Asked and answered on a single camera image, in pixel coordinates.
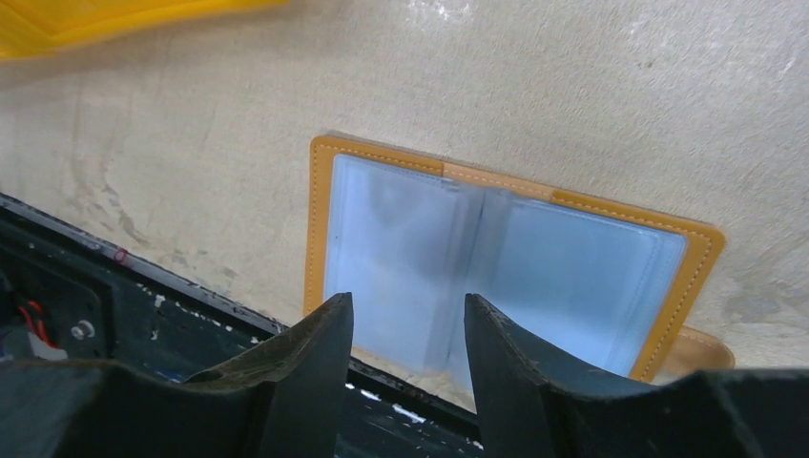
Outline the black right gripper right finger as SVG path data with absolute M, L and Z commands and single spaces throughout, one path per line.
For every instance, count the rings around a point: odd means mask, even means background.
M 804 457 L 805 369 L 698 370 L 649 385 L 586 363 L 477 294 L 467 359 L 488 457 Z

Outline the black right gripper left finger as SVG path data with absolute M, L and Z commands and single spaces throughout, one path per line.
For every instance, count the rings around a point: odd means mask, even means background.
M 1 365 L 5 457 L 330 457 L 353 337 L 338 293 L 181 384 L 114 360 Z

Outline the tan leather card holder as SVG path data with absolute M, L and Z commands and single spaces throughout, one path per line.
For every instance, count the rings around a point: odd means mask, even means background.
M 304 312 L 350 293 L 356 353 L 457 406 L 468 293 L 641 382 L 735 364 L 685 324 L 725 245 L 711 224 L 328 135 L 309 177 Z

